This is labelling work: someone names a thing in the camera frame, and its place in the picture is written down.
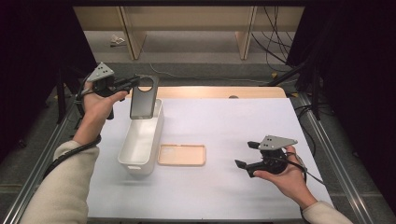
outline person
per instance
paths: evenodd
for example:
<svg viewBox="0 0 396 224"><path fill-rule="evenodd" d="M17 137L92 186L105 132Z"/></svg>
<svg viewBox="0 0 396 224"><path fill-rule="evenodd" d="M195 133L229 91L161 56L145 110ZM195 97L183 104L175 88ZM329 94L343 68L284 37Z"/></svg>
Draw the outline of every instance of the person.
<svg viewBox="0 0 396 224"><path fill-rule="evenodd" d="M92 84L87 82L85 88ZM120 91L107 98L97 94L84 96L84 118L73 140L61 144L54 152L54 159L76 147L89 144L100 134L112 106L125 98ZM294 147L286 147L295 153ZM21 223L86 223L88 215L87 197L99 148L92 147L60 163L42 181L21 218ZM288 159L298 163L295 156ZM255 176L273 182L287 197L304 209L307 221L315 223L351 223L345 216L325 202L318 202L304 182L302 172L289 165L280 175L256 171Z"/></svg>

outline white sleeve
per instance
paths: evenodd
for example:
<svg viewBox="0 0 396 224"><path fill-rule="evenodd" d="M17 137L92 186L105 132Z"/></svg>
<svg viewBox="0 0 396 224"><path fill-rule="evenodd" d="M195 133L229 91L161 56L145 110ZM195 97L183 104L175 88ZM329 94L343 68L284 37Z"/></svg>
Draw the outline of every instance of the white sleeve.
<svg viewBox="0 0 396 224"><path fill-rule="evenodd" d="M54 155L80 147L75 141L59 146ZM66 159L43 180L29 202L21 223L86 223L86 203L99 148L93 147Z"/></svg>
<svg viewBox="0 0 396 224"><path fill-rule="evenodd" d="M305 208L303 216L311 224L350 224L347 217L325 202L317 202Z"/></svg>

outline white tabletop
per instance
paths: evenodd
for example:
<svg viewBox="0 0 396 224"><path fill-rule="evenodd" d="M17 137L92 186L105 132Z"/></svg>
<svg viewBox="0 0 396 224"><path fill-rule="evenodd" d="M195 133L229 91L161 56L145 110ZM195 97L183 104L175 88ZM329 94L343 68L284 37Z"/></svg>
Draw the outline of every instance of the white tabletop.
<svg viewBox="0 0 396 224"><path fill-rule="evenodd" d="M202 167L161 166L147 177L129 175L117 157L129 128L130 99L116 103L88 196L89 217L158 221L265 221L301 218L298 205L272 183L250 178L234 160L261 160L248 141L271 134L298 140L297 153L321 179L289 99L163 99L161 144L203 144ZM324 186L308 177L319 200Z"/></svg>

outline phone case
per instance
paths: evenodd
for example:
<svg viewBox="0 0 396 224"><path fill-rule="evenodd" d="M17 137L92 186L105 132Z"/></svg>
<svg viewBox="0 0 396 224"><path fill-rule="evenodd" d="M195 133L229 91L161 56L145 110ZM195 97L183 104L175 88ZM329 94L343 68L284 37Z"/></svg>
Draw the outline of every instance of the phone case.
<svg viewBox="0 0 396 224"><path fill-rule="evenodd" d="M206 162L204 145L161 145L158 163L174 166L203 166Z"/></svg>

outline white container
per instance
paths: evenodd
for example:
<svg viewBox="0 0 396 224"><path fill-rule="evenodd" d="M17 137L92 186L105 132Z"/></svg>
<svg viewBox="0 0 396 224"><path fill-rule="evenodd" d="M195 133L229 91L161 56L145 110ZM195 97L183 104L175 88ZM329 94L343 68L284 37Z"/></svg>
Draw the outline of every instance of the white container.
<svg viewBox="0 0 396 224"><path fill-rule="evenodd" d="M155 101L152 119L132 119L119 162L131 175L149 175L157 160L163 130L163 102Z"/></svg>

